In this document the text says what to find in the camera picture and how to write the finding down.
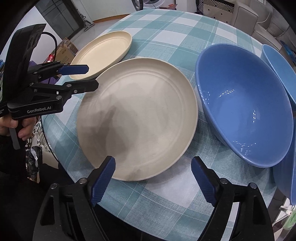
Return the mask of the large blue bowl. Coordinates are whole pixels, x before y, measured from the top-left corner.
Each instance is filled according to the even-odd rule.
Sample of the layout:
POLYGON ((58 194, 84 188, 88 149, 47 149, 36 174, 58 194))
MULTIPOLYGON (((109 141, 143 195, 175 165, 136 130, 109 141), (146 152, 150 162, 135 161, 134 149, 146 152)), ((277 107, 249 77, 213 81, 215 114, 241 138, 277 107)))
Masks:
POLYGON ((214 44, 199 55, 196 85, 215 136, 258 168, 277 165, 293 136, 292 107, 274 71, 258 56, 231 44, 214 44))

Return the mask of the teal white checked tablecloth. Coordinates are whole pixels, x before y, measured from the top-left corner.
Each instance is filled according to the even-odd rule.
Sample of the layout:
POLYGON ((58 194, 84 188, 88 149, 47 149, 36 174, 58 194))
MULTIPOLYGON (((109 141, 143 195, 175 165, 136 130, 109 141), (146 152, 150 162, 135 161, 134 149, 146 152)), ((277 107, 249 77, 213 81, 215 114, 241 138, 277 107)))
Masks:
MULTIPOLYGON (((151 57, 177 67, 195 85, 194 68, 201 51, 217 43, 238 45, 260 56, 262 45, 248 34, 218 20, 184 11, 147 9, 132 13, 108 28, 131 33, 126 59, 151 57)), ((77 138, 76 120, 83 95, 67 101, 59 114, 42 118, 46 138, 69 176, 77 181, 93 166, 77 138)), ((170 169, 146 181, 111 180, 101 201, 107 211, 164 240, 197 240, 213 207, 207 203, 191 172, 191 159, 199 156, 218 176, 233 184, 254 182, 269 204, 276 190, 272 169, 248 165, 211 132, 202 111, 193 140, 170 169)))

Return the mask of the white washing machine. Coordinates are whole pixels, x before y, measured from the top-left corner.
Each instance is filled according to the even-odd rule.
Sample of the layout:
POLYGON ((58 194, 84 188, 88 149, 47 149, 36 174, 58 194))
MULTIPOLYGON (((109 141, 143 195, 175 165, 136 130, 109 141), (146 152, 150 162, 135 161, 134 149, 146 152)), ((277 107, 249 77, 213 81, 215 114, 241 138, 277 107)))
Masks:
POLYGON ((132 4, 136 11, 143 9, 160 9, 165 0, 132 0, 132 4))

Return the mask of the cardboard box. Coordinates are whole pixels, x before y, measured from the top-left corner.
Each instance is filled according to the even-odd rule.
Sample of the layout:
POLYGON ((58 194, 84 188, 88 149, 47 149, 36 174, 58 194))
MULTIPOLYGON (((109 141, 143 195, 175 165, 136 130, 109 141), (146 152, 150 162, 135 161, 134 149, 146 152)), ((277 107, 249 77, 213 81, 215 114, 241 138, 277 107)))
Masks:
POLYGON ((57 47, 55 60, 62 64, 70 64, 78 53, 76 46, 67 38, 64 38, 57 47))

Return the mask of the large beige plate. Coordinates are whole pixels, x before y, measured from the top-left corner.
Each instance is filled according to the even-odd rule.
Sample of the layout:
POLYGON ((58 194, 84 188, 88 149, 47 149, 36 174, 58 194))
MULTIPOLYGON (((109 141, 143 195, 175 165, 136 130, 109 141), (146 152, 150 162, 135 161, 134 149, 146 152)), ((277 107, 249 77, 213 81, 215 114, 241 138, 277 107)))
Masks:
POLYGON ((140 181, 173 166, 191 143, 198 105, 186 76, 153 58, 115 64, 85 94, 77 116, 79 145, 93 167, 107 156, 114 179, 140 181))

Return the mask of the beige sofa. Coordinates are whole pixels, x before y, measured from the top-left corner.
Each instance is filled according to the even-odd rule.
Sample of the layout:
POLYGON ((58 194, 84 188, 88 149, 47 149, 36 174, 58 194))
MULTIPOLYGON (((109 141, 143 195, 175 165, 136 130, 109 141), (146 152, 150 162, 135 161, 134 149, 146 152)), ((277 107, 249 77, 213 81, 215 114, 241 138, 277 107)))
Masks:
POLYGON ((267 1, 234 1, 230 25, 277 51, 285 43, 295 51, 295 33, 285 18, 267 1))

